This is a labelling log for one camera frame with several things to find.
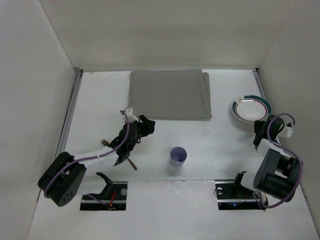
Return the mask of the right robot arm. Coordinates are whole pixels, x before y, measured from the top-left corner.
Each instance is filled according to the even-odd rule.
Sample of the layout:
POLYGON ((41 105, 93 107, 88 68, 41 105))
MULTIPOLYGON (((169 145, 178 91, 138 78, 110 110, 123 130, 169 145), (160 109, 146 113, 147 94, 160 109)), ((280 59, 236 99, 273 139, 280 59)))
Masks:
POLYGON ((295 120, 286 124, 273 114, 254 122, 253 145, 263 160, 253 179, 253 188, 286 203, 293 198, 296 184, 301 180, 301 164, 288 150, 281 148, 276 138, 281 133, 291 137, 294 124, 295 120))

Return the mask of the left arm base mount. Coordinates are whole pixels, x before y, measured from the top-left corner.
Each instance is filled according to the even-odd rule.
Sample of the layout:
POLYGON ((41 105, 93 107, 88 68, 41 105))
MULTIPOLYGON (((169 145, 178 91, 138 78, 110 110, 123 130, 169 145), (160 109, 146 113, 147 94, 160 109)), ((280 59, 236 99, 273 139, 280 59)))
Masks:
POLYGON ((101 190, 81 197, 80 211, 125 211, 127 205, 128 182, 112 181, 102 172, 97 176, 103 179, 101 190))

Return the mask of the grey cloth placemat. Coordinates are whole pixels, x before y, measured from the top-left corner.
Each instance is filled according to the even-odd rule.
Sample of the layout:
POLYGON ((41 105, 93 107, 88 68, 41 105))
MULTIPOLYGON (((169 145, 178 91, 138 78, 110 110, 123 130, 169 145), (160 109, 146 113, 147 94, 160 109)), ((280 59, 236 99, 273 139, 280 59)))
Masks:
POLYGON ((154 120, 206 121, 212 118, 210 78, 201 69, 134 70, 128 107, 154 120))

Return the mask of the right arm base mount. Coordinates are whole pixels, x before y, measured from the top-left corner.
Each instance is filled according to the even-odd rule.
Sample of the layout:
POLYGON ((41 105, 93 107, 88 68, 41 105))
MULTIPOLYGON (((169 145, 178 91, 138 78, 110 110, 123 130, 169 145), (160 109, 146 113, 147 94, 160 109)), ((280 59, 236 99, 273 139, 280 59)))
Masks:
POLYGON ((238 173, 235 179, 214 181, 213 193, 217 199, 219 210, 266 210, 260 203, 259 195, 242 185, 242 179, 246 173, 246 171, 238 173))

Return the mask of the white plate with green rim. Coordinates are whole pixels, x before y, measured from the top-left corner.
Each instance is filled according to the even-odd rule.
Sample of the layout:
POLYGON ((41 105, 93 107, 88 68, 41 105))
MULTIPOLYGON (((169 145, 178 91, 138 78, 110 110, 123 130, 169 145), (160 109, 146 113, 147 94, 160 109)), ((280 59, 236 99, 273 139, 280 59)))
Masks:
POLYGON ((266 119, 272 113, 272 107, 261 96, 244 95, 233 101, 231 111, 240 121, 253 123, 266 119))

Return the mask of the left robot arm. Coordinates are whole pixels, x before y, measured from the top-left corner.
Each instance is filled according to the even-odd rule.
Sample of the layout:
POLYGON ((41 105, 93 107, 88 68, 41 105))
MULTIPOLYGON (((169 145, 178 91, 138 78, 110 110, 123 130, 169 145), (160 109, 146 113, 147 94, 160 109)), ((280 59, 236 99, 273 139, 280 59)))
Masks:
POLYGON ((124 125, 117 137, 100 150, 72 155, 61 152, 38 180, 37 186, 47 199, 58 207, 68 204, 76 195, 84 181, 86 171, 97 163, 117 155, 114 166, 126 161, 141 138, 154 133, 156 122, 143 114, 133 115, 131 109, 121 111, 124 125))

